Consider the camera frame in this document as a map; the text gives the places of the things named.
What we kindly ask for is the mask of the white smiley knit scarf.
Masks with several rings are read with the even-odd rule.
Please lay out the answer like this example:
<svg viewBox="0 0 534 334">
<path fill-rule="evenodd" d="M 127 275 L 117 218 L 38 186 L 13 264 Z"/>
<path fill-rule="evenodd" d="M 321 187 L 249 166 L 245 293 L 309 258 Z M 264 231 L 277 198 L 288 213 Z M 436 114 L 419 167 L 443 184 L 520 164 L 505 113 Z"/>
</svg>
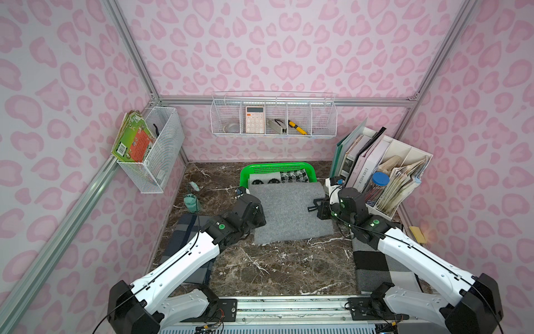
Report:
<svg viewBox="0 0 534 334">
<path fill-rule="evenodd" d="M 304 169 L 298 171 L 251 174 L 248 185 L 268 185 L 294 182 L 310 182 L 310 179 Z"/>
</svg>

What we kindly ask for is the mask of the black white checkered scarf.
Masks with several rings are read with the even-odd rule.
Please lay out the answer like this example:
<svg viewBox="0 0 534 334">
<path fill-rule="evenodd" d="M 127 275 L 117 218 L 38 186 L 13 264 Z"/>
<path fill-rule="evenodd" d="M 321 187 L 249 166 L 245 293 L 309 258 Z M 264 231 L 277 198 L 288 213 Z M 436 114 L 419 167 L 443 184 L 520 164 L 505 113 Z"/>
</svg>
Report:
<svg viewBox="0 0 534 334">
<path fill-rule="evenodd" d="M 353 259 L 358 289 L 370 294 L 383 283 L 393 283 L 402 289 L 422 292 L 416 275 L 392 257 L 352 239 Z"/>
</svg>

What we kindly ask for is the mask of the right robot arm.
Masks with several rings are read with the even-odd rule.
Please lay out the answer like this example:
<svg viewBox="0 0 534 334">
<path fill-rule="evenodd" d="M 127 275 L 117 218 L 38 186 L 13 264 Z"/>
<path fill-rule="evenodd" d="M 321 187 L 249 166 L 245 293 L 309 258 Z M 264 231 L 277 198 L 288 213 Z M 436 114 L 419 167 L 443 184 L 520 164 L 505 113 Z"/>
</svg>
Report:
<svg viewBox="0 0 534 334">
<path fill-rule="evenodd" d="M 313 203 L 309 211 L 344 224 L 360 242 L 400 262 L 436 290 L 436 294 L 425 294 L 383 283 L 371 294 L 375 311 L 417 317 L 449 333 L 502 329 L 499 286 L 491 276 L 475 276 L 450 264 L 410 239 L 389 219 L 370 214 L 363 194 L 354 188 L 335 186 L 329 196 Z"/>
</svg>

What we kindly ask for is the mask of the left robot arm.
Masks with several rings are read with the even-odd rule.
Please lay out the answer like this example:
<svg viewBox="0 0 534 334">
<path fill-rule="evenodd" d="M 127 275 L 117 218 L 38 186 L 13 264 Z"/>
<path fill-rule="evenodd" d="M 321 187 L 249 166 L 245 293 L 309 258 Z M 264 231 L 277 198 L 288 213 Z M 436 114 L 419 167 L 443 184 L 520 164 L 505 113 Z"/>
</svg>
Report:
<svg viewBox="0 0 534 334">
<path fill-rule="evenodd" d="M 243 193 L 232 209 L 206 218 L 196 235 L 155 270 L 130 284 L 116 283 L 103 320 L 115 333 L 159 333 L 184 320 L 211 319 L 218 297 L 209 288 L 171 294 L 204 264 L 265 224 L 260 199 Z"/>
</svg>

